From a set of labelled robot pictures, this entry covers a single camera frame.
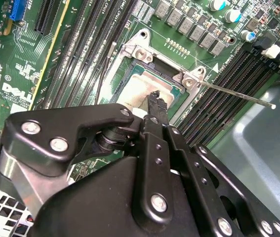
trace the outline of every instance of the screw head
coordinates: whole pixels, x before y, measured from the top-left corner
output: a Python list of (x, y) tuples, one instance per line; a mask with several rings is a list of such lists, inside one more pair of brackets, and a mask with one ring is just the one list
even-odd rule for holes
[(151, 204), (158, 212), (165, 212), (167, 210), (167, 203), (165, 199), (158, 194), (152, 195)]
[(31, 135), (37, 134), (41, 131), (40, 125), (35, 122), (25, 122), (21, 125), (21, 129), (23, 132)]
[(155, 124), (158, 124), (158, 120), (156, 119), (156, 117), (151, 117), (150, 120), (155, 123)]
[(273, 229), (272, 229), (272, 227), (268, 224), (267, 221), (262, 221), (261, 224), (262, 224), (262, 227), (263, 227), (264, 231), (266, 231), (266, 233), (268, 233), (268, 234), (270, 234), (270, 235), (273, 234)]
[(280, 233), (280, 224), (278, 224), (277, 222), (274, 222), (273, 224), (275, 229)]
[(69, 144), (62, 138), (54, 138), (50, 141), (50, 146), (56, 152), (64, 152), (68, 149)]
[(199, 147), (200, 151), (204, 154), (207, 154), (207, 150), (204, 147)]
[(179, 134), (179, 131), (177, 130), (176, 127), (173, 127), (171, 130), (173, 130), (173, 132), (174, 132), (175, 134)]
[(225, 234), (227, 236), (232, 235), (231, 225), (229, 224), (229, 222), (226, 219), (219, 218), (218, 219), (218, 224), (219, 224), (220, 230), (222, 231), (223, 234)]
[(121, 112), (124, 116), (130, 116), (129, 111), (126, 110), (126, 109), (122, 109), (122, 110), (120, 110), (120, 112)]

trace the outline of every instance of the motherboard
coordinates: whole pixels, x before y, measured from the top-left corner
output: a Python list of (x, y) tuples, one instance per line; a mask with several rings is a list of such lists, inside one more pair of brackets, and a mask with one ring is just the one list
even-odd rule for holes
[(259, 98), (279, 76), (280, 0), (0, 0), (0, 136), (11, 113), (159, 90), (189, 146), (211, 146), (252, 103), (192, 78)]

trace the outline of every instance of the blue connector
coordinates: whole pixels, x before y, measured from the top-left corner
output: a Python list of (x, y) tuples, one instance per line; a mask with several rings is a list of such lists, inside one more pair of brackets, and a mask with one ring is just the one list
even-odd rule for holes
[(27, 0), (15, 0), (9, 18), (13, 21), (22, 20), (26, 6), (27, 6)]

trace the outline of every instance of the ram slot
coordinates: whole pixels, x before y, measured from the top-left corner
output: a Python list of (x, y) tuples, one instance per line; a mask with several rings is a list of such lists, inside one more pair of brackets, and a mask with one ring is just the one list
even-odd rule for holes
[[(260, 88), (274, 75), (274, 72), (269, 71), (266, 74), (263, 74), (262, 77), (260, 77), (255, 84), (255, 86), (250, 90), (248, 94), (255, 95)], [(223, 129), (226, 124), (230, 124), (234, 117), (237, 115), (239, 111), (248, 103), (246, 100), (242, 100), (237, 98), (237, 101), (233, 103), (232, 106), (230, 106), (230, 111), (226, 112), (225, 119), (221, 122), (219, 126), (217, 126), (215, 129), (210, 130), (209, 134), (207, 136), (204, 136), (199, 142), (203, 143), (205, 145), (208, 145), (215, 137), (218, 135)]]
[(80, 39), (82, 38), (83, 32), (92, 16), (91, 13), (94, 11), (96, 3), (96, 0), (84, 0), (80, 6), (78, 16), (74, 23), (74, 28), (71, 30), (68, 43), (63, 50), (62, 58), (58, 63), (56, 72), (51, 79), (51, 85), (44, 99), (43, 108), (45, 109), (53, 108), (55, 105), (57, 96), (60, 93), (60, 88), (64, 84), (66, 72), (77, 47), (79, 46)]
[(65, 82), (61, 88), (62, 93), (60, 93), (55, 102), (56, 107), (68, 107), (66, 104), (68, 98), (73, 94), (76, 95), (76, 87), (82, 81), (82, 68), (91, 52), (95, 50), (95, 44), (100, 40), (99, 35), (102, 34), (106, 21), (110, 18), (110, 13), (116, 4), (116, 1), (109, 0), (98, 2), (96, 10), (93, 12), (93, 16), (84, 31), (84, 37), (79, 44), (79, 48), (72, 59)]
[[(221, 74), (217, 77), (214, 84), (218, 86), (225, 86), (226, 83), (229, 81), (231, 76), (237, 69), (244, 63), (244, 61), (250, 56), (248, 52), (244, 50), (240, 50), (232, 61), (226, 66), (225, 70), (221, 72)], [(195, 105), (192, 110), (188, 113), (188, 115), (180, 122), (178, 128), (185, 133), (191, 126), (192, 123), (198, 118), (200, 114), (200, 110), (197, 109), (204, 106), (204, 103), (211, 102), (213, 96), (215, 95), (216, 91), (213, 89), (208, 88), (201, 97), (200, 101)]]
[[(237, 85), (241, 83), (244, 80), (244, 78), (248, 75), (248, 69), (254, 67), (256, 64), (257, 61), (253, 61), (251, 60), (251, 58), (247, 58), (242, 64), (242, 66), (239, 67), (237, 71), (234, 71), (229, 78), (227, 78), (229, 83), (226, 83), (225, 86), (231, 90), (236, 90)], [(192, 125), (189, 127), (189, 130), (186, 130), (184, 132), (185, 139), (191, 137), (192, 133), (196, 130), (196, 128), (202, 127), (203, 124), (201, 123), (207, 120), (208, 117), (210, 117), (214, 113), (214, 111), (220, 106), (220, 104), (217, 104), (216, 101), (220, 101), (223, 97), (227, 96), (226, 93), (220, 92), (215, 89), (211, 90), (211, 98), (201, 106), (202, 111), (200, 111), (198, 115), (199, 122), (196, 121), (197, 118), (194, 120), (194, 122), (192, 122)]]
[(90, 94), (92, 93), (92, 91), (95, 87), (95, 84), (100, 77), (101, 69), (103, 69), (104, 66), (105, 66), (105, 58), (107, 57), (107, 53), (108, 53), (108, 50), (109, 50), (109, 47), (110, 47), (110, 43), (113, 42), (113, 41), (118, 42), (118, 40), (119, 40), (119, 38), (120, 38), (128, 20), (129, 20), (130, 16), (131, 16), (136, 4), (137, 4), (137, 0), (128, 1), (128, 5), (127, 5), (127, 7), (124, 11), (124, 14), (121, 17), (121, 20), (123, 20), (123, 21), (120, 20), (120, 24), (118, 25), (118, 27), (115, 28), (115, 30), (113, 31), (114, 34), (112, 34), (111, 37), (110, 37), (111, 40), (108, 40), (108, 44), (106, 46), (107, 50), (102, 53), (102, 57), (101, 57), (101, 60), (100, 60), (101, 65), (98, 66), (98, 68), (96, 69), (96, 72), (92, 76), (91, 81), (89, 83), (89, 86), (85, 90), (85, 92), (84, 92), (84, 94), (83, 94), (83, 96), (80, 100), (80, 103), (79, 103), (80, 106), (83, 106), (83, 105), (87, 104), (87, 101), (90, 97)]
[[(266, 73), (268, 72), (268, 70), (269, 69), (264, 65), (256, 68), (252, 74), (248, 75), (246, 81), (240, 84), (240, 88), (236, 89), (235, 87), (234, 90), (239, 91), (241, 93), (246, 93), (248, 95), (252, 95), (248, 92), (248, 89), (254, 83), (256, 83), (257, 79), (260, 78), (260, 75), (263, 74), (263, 72)], [(210, 133), (213, 130), (216, 130), (217, 127), (222, 127), (222, 119), (224, 119), (226, 115), (229, 114), (228, 111), (231, 110), (231, 108), (237, 106), (237, 97), (228, 95), (223, 92), (221, 93), (222, 95), (220, 96), (220, 99), (217, 102), (216, 109), (210, 112), (213, 116), (209, 117), (206, 121), (204, 121), (204, 127), (198, 127), (198, 131), (196, 131), (195, 134), (187, 140), (188, 144), (190, 144), (191, 146), (196, 142), (200, 142), (201, 140), (203, 140), (208, 133)]]

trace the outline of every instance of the capacitor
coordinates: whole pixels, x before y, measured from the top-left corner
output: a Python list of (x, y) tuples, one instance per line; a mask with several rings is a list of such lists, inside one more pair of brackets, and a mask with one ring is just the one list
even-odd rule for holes
[(242, 40), (245, 40), (246, 42), (252, 42), (255, 39), (255, 32), (250, 32), (247, 30), (244, 30), (240, 33), (240, 37)]
[(238, 22), (241, 17), (242, 15), (240, 10), (236, 9), (230, 9), (224, 15), (225, 21), (228, 23)]
[(225, 0), (211, 0), (209, 3), (209, 8), (211, 11), (219, 11), (225, 8), (227, 5)]

